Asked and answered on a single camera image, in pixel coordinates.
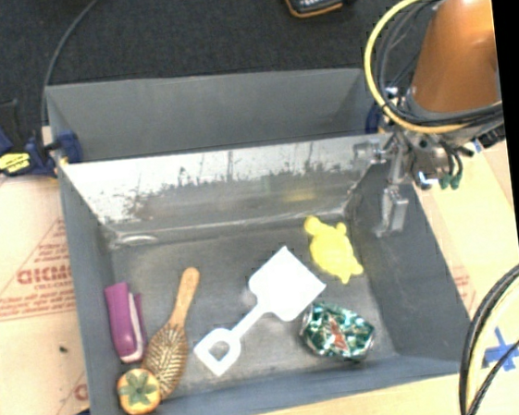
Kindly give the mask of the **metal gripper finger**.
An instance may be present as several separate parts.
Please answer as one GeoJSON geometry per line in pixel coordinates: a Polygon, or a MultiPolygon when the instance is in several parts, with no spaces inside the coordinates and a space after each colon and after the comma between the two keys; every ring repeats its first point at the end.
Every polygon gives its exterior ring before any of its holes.
{"type": "Polygon", "coordinates": [[[355,162],[372,163],[388,161],[392,156],[389,139],[383,142],[380,140],[366,140],[353,145],[353,157],[355,162]]]}
{"type": "Polygon", "coordinates": [[[399,186],[384,188],[380,200],[380,220],[374,229],[376,236],[384,238],[402,232],[409,200],[402,195],[399,186]]]}

